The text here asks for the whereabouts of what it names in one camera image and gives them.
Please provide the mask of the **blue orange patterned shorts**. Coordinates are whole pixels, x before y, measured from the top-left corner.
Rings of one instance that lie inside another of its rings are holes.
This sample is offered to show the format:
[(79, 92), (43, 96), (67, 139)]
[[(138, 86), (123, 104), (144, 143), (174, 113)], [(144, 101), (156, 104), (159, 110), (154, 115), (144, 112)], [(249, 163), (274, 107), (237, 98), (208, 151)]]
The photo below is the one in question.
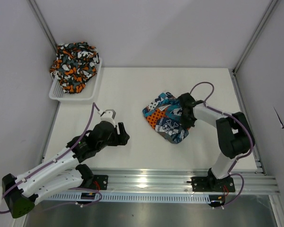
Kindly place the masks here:
[(163, 92), (143, 110), (148, 124), (165, 140), (179, 144), (189, 135), (189, 128), (180, 123), (182, 107), (170, 92)]

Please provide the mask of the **black orange camouflage shorts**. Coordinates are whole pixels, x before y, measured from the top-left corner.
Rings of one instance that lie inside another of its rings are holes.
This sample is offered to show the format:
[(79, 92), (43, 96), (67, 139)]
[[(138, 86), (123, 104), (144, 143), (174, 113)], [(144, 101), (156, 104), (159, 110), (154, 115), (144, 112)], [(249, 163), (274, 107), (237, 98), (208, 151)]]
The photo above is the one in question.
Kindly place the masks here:
[(87, 42), (59, 44), (49, 72), (64, 93), (79, 94), (87, 82), (97, 75), (99, 64), (97, 48)]

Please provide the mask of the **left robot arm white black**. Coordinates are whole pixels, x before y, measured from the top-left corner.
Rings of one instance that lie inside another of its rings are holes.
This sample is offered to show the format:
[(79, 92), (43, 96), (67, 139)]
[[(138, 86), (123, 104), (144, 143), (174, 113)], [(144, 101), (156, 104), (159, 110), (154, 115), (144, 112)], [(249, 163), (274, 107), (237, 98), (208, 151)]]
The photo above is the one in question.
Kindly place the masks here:
[(8, 213), (19, 218), (44, 199), (72, 188), (93, 189), (94, 174), (84, 161), (107, 146), (125, 146), (130, 136), (122, 122), (101, 121), (94, 129), (73, 138), (50, 160), (24, 174), (2, 178), (3, 199)]

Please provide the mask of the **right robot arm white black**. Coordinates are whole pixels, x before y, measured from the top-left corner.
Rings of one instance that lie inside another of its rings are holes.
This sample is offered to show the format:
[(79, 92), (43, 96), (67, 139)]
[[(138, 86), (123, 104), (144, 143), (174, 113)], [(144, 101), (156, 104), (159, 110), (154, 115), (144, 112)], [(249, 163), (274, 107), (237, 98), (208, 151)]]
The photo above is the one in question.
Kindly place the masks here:
[(238, 160), (250, 155), (255, 139), (242, 112), (227, 113), (218, 110), (203, 100), (195, 100), (189, 93), (178, 97), (182, 108), (180, 123), (185, 128), (194, 127), (200, 120), (217, 130), (220, 155), (208, 170), (206, 177), (192, 177), (192, 185), (216, 192), (233, 183), (230, 172)]

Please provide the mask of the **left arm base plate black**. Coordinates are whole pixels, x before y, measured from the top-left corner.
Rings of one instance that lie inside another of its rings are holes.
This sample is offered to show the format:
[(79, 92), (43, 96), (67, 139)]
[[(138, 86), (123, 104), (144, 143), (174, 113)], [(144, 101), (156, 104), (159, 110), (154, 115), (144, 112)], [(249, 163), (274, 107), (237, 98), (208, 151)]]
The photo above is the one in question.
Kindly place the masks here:
[(106, 191), (108, 186), (108, 175), (94, 175), (92, 183), (90, 183), (87, 188), (97, 191)]

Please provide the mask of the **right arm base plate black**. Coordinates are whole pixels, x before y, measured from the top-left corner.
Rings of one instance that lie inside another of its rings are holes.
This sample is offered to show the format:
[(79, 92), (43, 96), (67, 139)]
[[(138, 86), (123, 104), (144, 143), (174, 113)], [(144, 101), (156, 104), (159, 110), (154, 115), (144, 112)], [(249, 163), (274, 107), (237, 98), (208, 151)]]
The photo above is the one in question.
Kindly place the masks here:
[(216, 179), (213, 176), (195, 176), (187, 181), (192, 185), (194, 192), (235, 192), (233, 178), (228, 176), (223, 179)]

